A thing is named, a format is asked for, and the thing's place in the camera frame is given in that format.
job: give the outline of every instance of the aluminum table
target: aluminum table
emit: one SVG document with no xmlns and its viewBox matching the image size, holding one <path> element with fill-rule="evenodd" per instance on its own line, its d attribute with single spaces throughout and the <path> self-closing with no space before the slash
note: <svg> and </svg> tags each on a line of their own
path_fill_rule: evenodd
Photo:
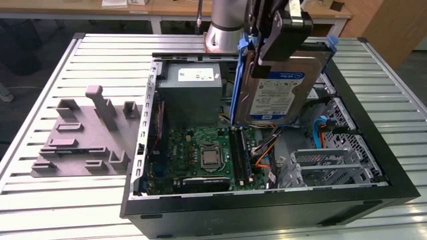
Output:
<svg viewBox="0 0 427 240">
<path fill-rule="evenodd" d="M 368 43 L 344 38 L 336 48 L 333 61 L 421 196 L 344 226 L 203 239 L 427 238 L 425 107 Z M 118 218 L 124 175 L 32 178 L 29 172 L 58 116 L 60 99 L 74 98 L 78 105 L 92 105 L 86 85 L 102 85 L 102 95 L 113 105 L 124 101 L 140 104 L 152 52 L 201 53 L 203 36 L 86 34 L 70 41 L 0 162 L 1 239 L 144 239 L 130 222 Z"/>
</svg>

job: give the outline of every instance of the hard drive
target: hard drive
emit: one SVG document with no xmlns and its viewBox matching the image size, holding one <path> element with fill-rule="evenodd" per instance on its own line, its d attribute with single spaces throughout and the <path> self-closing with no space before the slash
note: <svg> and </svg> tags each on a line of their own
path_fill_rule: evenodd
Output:
<svg viewBox="0 0 427 240">
<path fill-rule="evenodd" d="M 253 54 L 247 53 L 247 65 Z M 252 78 L 245 71 L 235 81 L 232 123 L 237 126 L 292 123 L 331 55 L 329 51 L 296 51 L 285 62 L 273 63 L 268 78 Z"/>
</svg>

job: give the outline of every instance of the gray power supply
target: gray power supply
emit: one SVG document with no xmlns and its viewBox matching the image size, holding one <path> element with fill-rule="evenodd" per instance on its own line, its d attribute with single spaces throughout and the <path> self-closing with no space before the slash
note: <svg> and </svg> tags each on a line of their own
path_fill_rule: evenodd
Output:
<svg viewBox="0 0 427 240">
<path fill-rule="evenodd" d="M 216 127 L 221 99 L 217 63 L 169 64 L 157 90 L 171 128 Z"/>
</svg>

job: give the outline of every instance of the printed label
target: printed label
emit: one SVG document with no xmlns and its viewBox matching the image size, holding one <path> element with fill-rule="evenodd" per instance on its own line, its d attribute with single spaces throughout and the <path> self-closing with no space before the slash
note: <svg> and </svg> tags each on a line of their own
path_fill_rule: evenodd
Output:
<svg viewBox="0 0 427 240">
<path fill-rule="evenodd" d="M 148 1 L 146 0 L 128 0 L 126 2 L 129 4 L 145 5 Z"/>
<path fill-rule="evenodd" d="M 335 18 L 337 18 L 337 19 L 351 19 L 352 16 L 349 16 L 349 15 L 336 15 Z"/>
<path fill-rule="evenodd" d="M 292 89 L 303 82 L 304 76 L 303 72 L 271 72 L 268 79 L 259 80 L 249 111 L 252 118 L 279 119 L 288 113 L 295 98 Z"/>
<path fill-rule="evenodd" d="M 181 68 L 177 71 L 179 82 L 215 81 L 213 68 Z"/>
<path fill-rule="evenodd" d="M 146 11 L 128 11 L 129 14 L 148 14 Z"/>
</svg>

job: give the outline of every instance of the ram slot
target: ram slot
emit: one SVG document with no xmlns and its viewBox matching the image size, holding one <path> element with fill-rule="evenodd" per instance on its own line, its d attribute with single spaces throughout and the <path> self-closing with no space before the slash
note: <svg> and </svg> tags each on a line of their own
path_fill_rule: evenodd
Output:
<svg viewBox="0 0 427 240">
<path fill-rule="evenodd" d="M 243 186 L 252 181 L 252 170 L 247 140 L 241 129 L 229 129 L 229 147 L 235 183 Z"/>
</svg>

